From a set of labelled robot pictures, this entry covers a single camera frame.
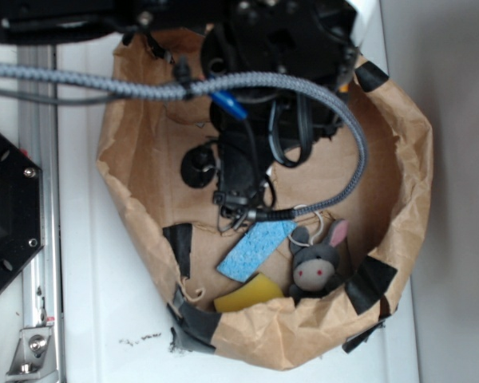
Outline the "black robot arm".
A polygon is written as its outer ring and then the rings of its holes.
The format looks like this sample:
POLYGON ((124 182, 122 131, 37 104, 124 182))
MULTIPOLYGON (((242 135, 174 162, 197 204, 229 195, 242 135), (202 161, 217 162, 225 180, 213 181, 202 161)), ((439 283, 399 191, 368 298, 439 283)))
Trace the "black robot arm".
POLYGON ((204 83, 178 77, 176 93, 1 63, 0 77, 96 89, 103 101, 208 95, 219 132, 242 130, 243 107, 251 106, 264 135, 331 137, 344 124, 361 138, 343 89, 358 58, 353 34, 360 16, 346 1, 0 1, 0 44, 6 45, 60 45, 113 33, 132 38, 212 26, 200 53, 204 83))

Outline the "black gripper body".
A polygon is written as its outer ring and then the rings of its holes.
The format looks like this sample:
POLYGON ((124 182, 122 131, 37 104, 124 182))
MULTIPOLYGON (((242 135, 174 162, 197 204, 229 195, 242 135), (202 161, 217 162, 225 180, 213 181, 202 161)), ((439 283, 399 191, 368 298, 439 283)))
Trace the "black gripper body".
MULTIPOLYGON (((228 20, 204 39, 201 66, 206 77, 232 73, 281 73, 324 85, 345 100, 358 58, 352 39, 358 11, 348 1, 232 1, 228 20)), ((257 136, 267 135, 273 103, 280 136, 297 136, 296 95, 286 90, 237 89, 232 94, 249 112, 257 136)), ((309 100, 304 107, 314 136, 333 136, 342 123, 328 108, 309 100)))

